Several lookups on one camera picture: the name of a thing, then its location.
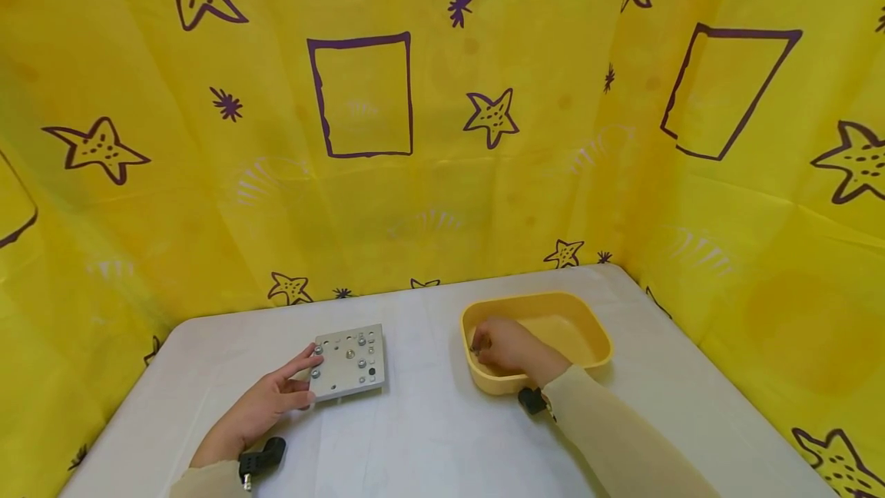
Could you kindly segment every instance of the finger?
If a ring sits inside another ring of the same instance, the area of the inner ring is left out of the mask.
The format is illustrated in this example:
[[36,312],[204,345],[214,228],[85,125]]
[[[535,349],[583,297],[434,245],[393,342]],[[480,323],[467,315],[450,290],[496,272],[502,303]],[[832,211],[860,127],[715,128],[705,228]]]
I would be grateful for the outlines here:
[[492,353],[491,348],[483,348],[480,350],[476,355],[476,359],[483,365],[496,364],[495,354]]
[[483,321],[476,325],[476,331],[473,333],[473,342],[470,347],[474,350],[479,350],[479,348],[482,348],[483,343],[488,340],[488,337],[489,325]]
[[310,356],[311,354],[313,354],[313,349],[315,346],[316,345],[312,343],[307,348],[304,348],[301,354],[298,354],[298,356],[289,360],[289,363],[282,366],[279,370],[274,371],[274,377],[292,378],[295,377],[295,374],[297,374],[298,371],[306,370],[308,367],[315,367],[316,365],[320,365],[323,362],[323,357]]
[[310,389],[310,382],[298,381],[293,378],[287,378],[285,383],[280,387],[281,393],[298,393]]
[[280,394],[280,402],[285,411],[307,410],[317,399],[316,394],[308,391]]

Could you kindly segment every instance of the left hand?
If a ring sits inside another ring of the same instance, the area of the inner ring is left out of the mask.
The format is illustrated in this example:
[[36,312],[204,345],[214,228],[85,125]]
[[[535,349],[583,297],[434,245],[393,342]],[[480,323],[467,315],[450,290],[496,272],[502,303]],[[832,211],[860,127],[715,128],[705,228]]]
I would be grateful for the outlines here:
[[323,357],[312,356],[310,343],[280,369],[261,377],[206,434],[191,460],[192,468],[236,460],[291,410],[307,410],[316,399],[309,381],[295,381],[297,372],[312,369]]

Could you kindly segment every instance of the hand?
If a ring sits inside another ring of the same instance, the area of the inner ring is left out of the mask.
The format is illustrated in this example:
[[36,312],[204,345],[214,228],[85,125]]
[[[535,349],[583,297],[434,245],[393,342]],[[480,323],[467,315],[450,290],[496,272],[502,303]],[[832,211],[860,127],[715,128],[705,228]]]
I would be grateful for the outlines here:
[[571,365],[555,348],[513,319],[503,317],[490,317],[480,323],[471,348],[480,364],[523,371],[541,388],[563,375]]
[[309,390],[310,382],[295,381],[291,377],[323,362],[321,356],[310,356],[315,346],[310,343],[288,364],[264,375],[247,390],[206,434],[194,453],[191,467],[236,460],[286,412],[307,410],[316,399]]

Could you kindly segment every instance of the purple rectangle outline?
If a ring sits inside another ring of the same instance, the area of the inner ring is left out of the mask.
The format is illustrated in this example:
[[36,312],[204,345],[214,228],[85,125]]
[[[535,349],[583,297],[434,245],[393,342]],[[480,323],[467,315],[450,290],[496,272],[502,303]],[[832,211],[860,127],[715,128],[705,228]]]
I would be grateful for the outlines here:
[[12,167],[12,164],[10,164],[9,159],[6,158],[6,154],[2,153],[2,150],[0,150],[0,161],[6,164],[9,170],[12,172],[12,175],[14,175],[15,178],[18,180],[18,184],[22,186],[22,190],[24,191],[25,196],[28,196],[28,200],[31,202],[31,206],[34,207],[33,216],[25,221],[24,224],[20,225],[18,229],[11,232],[10,234],[0,237],[0,248],[3,248],[6,245],[11,245],[13,242],[16,242],[18,240],[18,237],[22,236],[22,234],[24,234],[24,232],[27,231],[29,227],[37,223],[37,216],[40,214],[40,209],[37,207],[37,203],[34,202],[34,197],[31,196],[31,194],[29,193],[28,188],[25,187],[24,181],[22,181],[22,178],[18,176],[18,172],[15,170],[15,168]]
[[[711,156],[709,154],[699,154],[697,152],[692,152],[691,150],[680,147],[678,143],[679,137],[676,135],[676,133],[666,128],[666,121],[668,121],[668,119],[670,118],[670,110],[673,109],[674,103],[676,102],[676,91],[679,90],[679,85],[682,83],[682,78],[684,77],[685,71],[688,68],[688,63],[691,62],[691,51],[694,49],[694,42],[698,39],[700,33],[705,33],[709,38],[779,38],[786,40],[787,42],[787,45],[784,46],[784,51],[781,53],[781,56],[774,63],[772,71],[768,74],[768,77],[765,78],[762,86],[759,87],[759,92],[757,92],[756,96],[753,97],[753,100],[750,103],[750,107],[747,108],[747,111],[744,113],[744,117],[741,118],[737,126],[731,132],[731,137],[729,137],[728,142],[724,144],[722,152],[717,156]],[[691,36],[691,41],[688,43],[688,50],[685,53],[685,58],[682,60],[682,66],[679,68],[679,75],[676,78],[676,83],[674,84],[673,91],[670,92],[670,100],[668,101],[668,105],[666,105],[666,109],[664,110],[664,117],[661,120],[660,128],[667,135],[677,139],[676,148],[681,150],[683,153],[688,154],[689,156],[695,156],[695,158],[722,161],[724,156],[728,154],[728,150],[734,144],[736,139],[738,139],[738,137],[741,135],[741,131],[744,130],[744,126],[747,124],[747,121],[750,121],[750,116],[753,114],[753,111],[756,110],[756,105],[759,102],[759,98],[762,98],[765,89],[768,89],[768,84],[772,82],[772,79],[774,79],[774,75],[777,73],[782,63],[784,63],[784,60],[787,59],[787,56],[790,55],[793,47],[796,46],[800,38],[802,38],[802,30],[776,31],[752,30],[752,28],[714,28],[710,27],[709,25],[701,24],[699,22],[697,25],[694,26],[694,33]]]
[[[326,102],[323,100],[323,81],[320,77],[320,69],[317,67],[316,51],[320,48],[332,48],[334,50],[346,50],[349,48],[365,48],[365,46],[406,44],[406,100],[409,106],[409,152],[353,152],[349,154],[336,154],[332,150],[330,138],[331,127],[326,119]],[[326,139],[326,153],[332,158],[371,158],[378,155],[411,156],[414,151],[414,135],[412,120],[412,34],[409,32],[397,35],[383,35],[380,37],[360,37],[345,39],[307,39],[307,51],[310,55],[310,67],[313,69],[313,84],[317,90],[317,104],[320,106],[320,121],[323,126],[323,138]]]

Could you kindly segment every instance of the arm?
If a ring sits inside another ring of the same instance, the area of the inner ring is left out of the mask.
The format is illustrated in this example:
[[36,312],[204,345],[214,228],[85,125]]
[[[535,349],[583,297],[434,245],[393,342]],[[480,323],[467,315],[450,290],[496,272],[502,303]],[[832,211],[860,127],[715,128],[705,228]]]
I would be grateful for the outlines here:
[[169,498],[249,498],[240,484],[240,464],[226,460],[188,469],[169,492]]
[[580,367],[572,365],[543,393],[612,498],[718,496],[673,444]]
[[240,454],[249,450],[291,410],[307,410],[315,399],[309,381],[292,380],[316,367],[310,343],[289,363],[264,375],[206,433],[191,459],[191,468],[169,492],[170,498],[247,498],[240,482]]
[[481,364],[521,370],[543,389],[566,437],[581,450],[612,498],[716,498],[676,447],[563,354],[510,319],[476,329]]

